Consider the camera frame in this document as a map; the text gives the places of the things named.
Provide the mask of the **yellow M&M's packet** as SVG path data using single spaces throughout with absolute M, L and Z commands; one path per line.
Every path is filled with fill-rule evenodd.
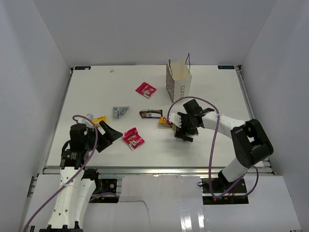
M 171 126 L 170 121 L 169 121 L 166 117 L 164 117 L 164 116 L 162 116 L 162 117 L 159 119 L 158 124 L 164 125 L 164 126 L 168 126 L 168 127 Z

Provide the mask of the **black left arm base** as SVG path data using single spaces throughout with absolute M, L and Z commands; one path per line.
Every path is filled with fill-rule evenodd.
M 83 179 L 90 179 L 95 182 L 95 190 L 90 196 L 90 203 L 118 203 L 117 179 L 101 178 L 96 169 L 86 170 Z

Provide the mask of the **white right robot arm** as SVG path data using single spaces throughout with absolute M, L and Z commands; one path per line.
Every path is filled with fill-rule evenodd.
M 273 146 L 261 123 L 256 119 L 243 121 L 221 116 L 207 108 L 197 113 L 170 113 L 168 120 L 176 128 L 175 138 L 193 142 L 198 128 L 213 130 L 232 140 L 235 158 L 224 167 L 218 177 L 208 183 L 222 192 L 235 188 L 236 182 L 253 166 L 273 154 Z

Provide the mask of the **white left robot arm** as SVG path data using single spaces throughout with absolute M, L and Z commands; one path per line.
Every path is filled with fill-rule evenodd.
M 112 129 L 104 121 L 99 125 L 77 123 L 70 128 L 70 139 L 63 145 L 60 162 L 59 191 L 56 203 L 44 232 L 81 232 L 84 215 L 93 193 L 101 190 L 98 171 L 85 165 L 95 151 L 101 152 L 122 133 Z

